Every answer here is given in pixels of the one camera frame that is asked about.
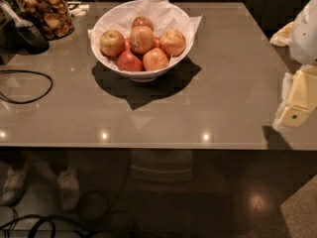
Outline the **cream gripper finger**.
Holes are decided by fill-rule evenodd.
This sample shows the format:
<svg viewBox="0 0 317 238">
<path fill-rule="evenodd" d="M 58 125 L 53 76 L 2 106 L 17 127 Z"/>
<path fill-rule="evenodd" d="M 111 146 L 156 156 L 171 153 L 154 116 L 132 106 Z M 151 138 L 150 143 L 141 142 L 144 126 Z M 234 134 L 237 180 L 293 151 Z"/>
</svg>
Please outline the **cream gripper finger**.
<svg viewBox="0 0 317 238">
<path fill-rule="evenodd" d="M 317 66 L 304 64 L 282 81 L 281 102 L 272 127 L 276 131 L 301 126 L 317 109 Z"/>
<path fill-rule="evenodd" d="M 290 44 L 291 31 L 293 28 L 293 23 L 290 22 L 278 30 L 270 38 L 270 42 L 277 47 L 286 47 Z"/>
</svg>

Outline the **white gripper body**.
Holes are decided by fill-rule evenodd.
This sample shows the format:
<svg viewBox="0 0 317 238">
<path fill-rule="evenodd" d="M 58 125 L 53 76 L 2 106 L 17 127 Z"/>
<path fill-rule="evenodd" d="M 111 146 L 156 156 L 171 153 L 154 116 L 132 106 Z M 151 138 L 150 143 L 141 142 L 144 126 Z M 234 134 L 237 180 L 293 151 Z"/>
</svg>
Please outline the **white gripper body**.
<svg viewBox="0 0 317 238">
<path fill-rule="evenodd" d="M 295 18 L 289 53 L 301 64 L 317 64 L 317 0 L 310 0 Z"/>
</svg>

